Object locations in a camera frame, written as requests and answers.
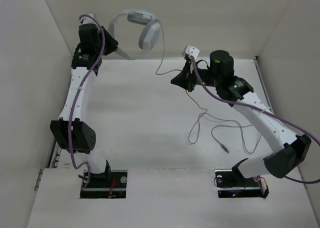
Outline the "white grey headphones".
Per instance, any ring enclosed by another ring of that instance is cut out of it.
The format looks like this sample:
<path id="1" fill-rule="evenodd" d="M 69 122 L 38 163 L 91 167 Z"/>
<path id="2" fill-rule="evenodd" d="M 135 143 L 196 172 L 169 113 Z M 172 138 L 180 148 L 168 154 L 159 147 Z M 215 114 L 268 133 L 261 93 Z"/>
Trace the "white grey headphones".
<path id="1" fill-rule="evenodd" d="M 141 49 L 139 57 L 148 54 L 157 44 L 162 25 L 155 14 L 143 9 L 125 9 L 120 11 L 109 23 L 107 32 L 115 39 L 115 24 L 119 17 L 126 16 L 127 21 L 144 26 L 139 39 L 138 47 Z"/>

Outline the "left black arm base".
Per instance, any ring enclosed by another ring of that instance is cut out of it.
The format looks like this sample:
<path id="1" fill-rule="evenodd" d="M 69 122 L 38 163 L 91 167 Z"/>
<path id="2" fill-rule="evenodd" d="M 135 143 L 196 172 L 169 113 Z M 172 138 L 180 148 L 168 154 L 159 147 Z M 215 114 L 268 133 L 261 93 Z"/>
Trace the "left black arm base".
<path id="1" fill-rule="evenodd" d="M 111 170 L 108 178 L 90 174 L 89 183 L 86 187 L 88 173 L 84 173 L 80 191 L 81 199 L 125 199 L 127 195 L 127 170 Z"/>

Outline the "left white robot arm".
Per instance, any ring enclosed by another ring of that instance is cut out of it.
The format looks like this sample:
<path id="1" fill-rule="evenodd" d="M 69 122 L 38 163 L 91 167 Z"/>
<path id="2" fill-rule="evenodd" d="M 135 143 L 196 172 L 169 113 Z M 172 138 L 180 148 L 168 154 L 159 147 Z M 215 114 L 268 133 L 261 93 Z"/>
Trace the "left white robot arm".
<path id="1" fill-rule="evenodd" d="M 115 52 L 119 43 L 113 27 L 104 28 L 94 23 L 80 25 L 78 35 L 65 104 L 58 119 L 50 122 L 50 131 L 58 146 L 69 153 L 74 169 L 86 166 L 87 172 L 81 176 L 82 187 L 86 188 L 93 178 L 104 187 L 111 183 L 112 174 L 108 171 L 108 162 L 98 159 L 96 132 L 85 122 L 85 116 L 102 57 Z"/>

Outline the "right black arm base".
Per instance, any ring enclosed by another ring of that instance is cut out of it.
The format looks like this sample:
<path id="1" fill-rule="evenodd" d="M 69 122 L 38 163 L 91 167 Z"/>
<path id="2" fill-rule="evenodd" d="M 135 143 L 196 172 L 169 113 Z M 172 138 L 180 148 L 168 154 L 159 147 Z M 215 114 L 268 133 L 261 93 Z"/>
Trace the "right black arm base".
<path id="1" fill-rule="evenodd" d="M 243 178 L 231 169 L 215 170 L 213 184 L 220 199 L 262 198 L 269 195 L 269 186 L 264 177 L 252 176 Z"/>

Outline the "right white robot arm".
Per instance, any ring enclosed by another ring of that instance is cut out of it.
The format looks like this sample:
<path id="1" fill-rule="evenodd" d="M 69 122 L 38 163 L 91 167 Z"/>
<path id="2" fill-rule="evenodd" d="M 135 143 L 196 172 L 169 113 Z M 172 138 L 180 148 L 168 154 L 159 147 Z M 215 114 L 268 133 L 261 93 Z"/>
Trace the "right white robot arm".
<path id="1" fill-rule="evenodd" d="M 182 55 L 185 65 L 170 82 L 188 92 L 199 85 L 214 99 L 227 103 L 242 114 L 261 134 L 271 148 L 271 153 L 254 159 L 243 159 L 232 167 L 232 181 L 243 185 L 252 177 L 272 175 L 278 179 L 287 175 L 306 158 L 312 140 L 303 131 L 297 134 L 291 124 L 277 117 L 261 101 L 254 88 L 235 75 L 234 58 L 225 50 L 215 50 L 209 55 L 209 65 L 198 67 L 200 51 L 188 45 Z"/>

